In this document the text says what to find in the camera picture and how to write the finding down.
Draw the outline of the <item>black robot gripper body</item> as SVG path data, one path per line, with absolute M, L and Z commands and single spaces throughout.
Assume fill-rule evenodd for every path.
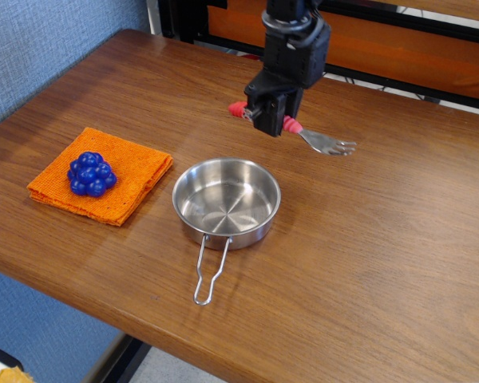
M 331 28 L 319 12 L 319 1 L 268 1 L 263 68 L 245 87 L 250 105 L 277 93 L 309 89 L 321 79 Z

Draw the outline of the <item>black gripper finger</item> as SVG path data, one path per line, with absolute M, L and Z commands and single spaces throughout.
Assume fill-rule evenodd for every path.
M 261 96 L 257 94 L 247 95 L 247 104 L 243 109 L 243 116 L 247 120 L 255 120 L 261 116 L 263 111 Z
M 303 95 L 277 93 L 265 95 L 253 104 L 253 125 L 269 136 L 280 136 L 286 116 L 296 118 Z

